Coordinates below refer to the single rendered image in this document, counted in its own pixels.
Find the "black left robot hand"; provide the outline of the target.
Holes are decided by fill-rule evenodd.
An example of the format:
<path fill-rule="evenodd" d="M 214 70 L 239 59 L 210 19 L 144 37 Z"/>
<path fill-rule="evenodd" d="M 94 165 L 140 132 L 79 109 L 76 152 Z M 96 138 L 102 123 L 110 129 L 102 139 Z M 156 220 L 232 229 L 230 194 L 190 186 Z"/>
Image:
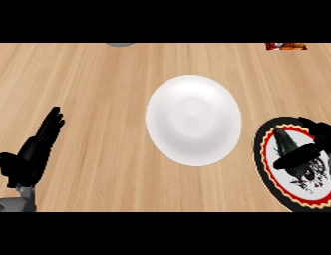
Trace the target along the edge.
<path fill-rule="evenodd" d="M 0 171 L 8 178 L 8 188 L 34 187 L 40 182 L 63 124 L 60 108 L 53 107 L 19 152 L 0 153 Z"/>

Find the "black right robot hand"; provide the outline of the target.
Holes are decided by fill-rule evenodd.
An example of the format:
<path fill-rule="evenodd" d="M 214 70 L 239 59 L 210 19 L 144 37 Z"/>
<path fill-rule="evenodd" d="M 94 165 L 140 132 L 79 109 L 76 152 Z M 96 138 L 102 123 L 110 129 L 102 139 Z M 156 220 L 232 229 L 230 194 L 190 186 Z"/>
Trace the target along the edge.
<path fill-rule="evenodd" d="M 320 152 L 331 154 L 331 125 L 316 123 L 307 118 L 300 118 L 298 120 L 309 129 L 309 133 L 315 139 L 312 143 L 300 146 L 273 162 L 275 169 L 295 168 L 316 159 L 320 156 Z"/>

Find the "black red patterned plate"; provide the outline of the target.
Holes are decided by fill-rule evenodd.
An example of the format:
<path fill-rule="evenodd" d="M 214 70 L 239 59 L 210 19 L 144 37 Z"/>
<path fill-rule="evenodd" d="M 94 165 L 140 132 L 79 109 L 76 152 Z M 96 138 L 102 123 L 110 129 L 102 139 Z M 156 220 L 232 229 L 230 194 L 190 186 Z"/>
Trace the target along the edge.
<path fill-rule="evenodd" d="M 255 133 L 252 154 L 261 181 L 281 204 L 292 212 L 331 212 L 331 175 L 325 152 L 298 169 L 275 169 L 273 162 L 313 135 L 294 117 L 269 120 Z"/>

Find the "white plate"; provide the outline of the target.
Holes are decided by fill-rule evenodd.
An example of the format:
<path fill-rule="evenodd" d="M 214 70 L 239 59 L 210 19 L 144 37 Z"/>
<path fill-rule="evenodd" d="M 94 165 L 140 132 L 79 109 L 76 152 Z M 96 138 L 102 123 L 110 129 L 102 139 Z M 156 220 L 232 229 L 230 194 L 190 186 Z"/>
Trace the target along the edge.
<path fill-rule="evenodd" d="M 187 166 L 217 163 L 241 136 L 241 110 L 230 91 L 199 75 L 168 79 L 149 99 L 146 126 L 168 159 Z"/>

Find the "red orange object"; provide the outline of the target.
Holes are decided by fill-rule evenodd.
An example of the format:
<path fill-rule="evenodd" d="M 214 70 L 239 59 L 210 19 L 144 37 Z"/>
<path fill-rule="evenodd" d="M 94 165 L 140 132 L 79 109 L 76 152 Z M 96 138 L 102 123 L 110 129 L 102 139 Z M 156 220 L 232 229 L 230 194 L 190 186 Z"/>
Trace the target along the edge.
<path fill-rule="evenodd" d="M 304 43 L 267 43 L 267 51 L 281 51 L 281 50 L 306 50 L 307 46 Z"/>

